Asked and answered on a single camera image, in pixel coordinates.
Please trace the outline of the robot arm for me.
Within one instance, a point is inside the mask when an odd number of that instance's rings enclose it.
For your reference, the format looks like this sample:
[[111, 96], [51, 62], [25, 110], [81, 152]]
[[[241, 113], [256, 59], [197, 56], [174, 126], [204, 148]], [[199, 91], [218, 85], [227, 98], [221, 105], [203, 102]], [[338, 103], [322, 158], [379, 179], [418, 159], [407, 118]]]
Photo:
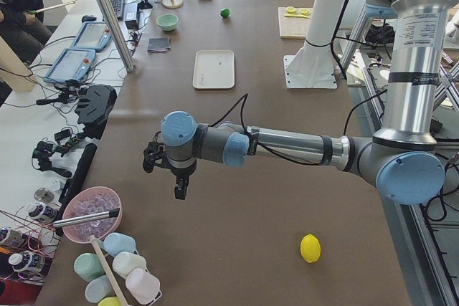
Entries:
[[184, 111], [161, 121], [154, 152], [146, 161], [176, 176], [175, 196], [183, 199], [199, 159], [239, 167], [246, 157], [274, 155], [306, 166], [335, 166], [373, 185], [399, 204], [423, 204], [439, 194], [445, 168], [430, 134], [435, 88], [448, 11], [458, 0], [366, 0], [389, 7], [397, 29], [381, 128], [371, 138], [308, 135], [219, 120], [196, 123]]

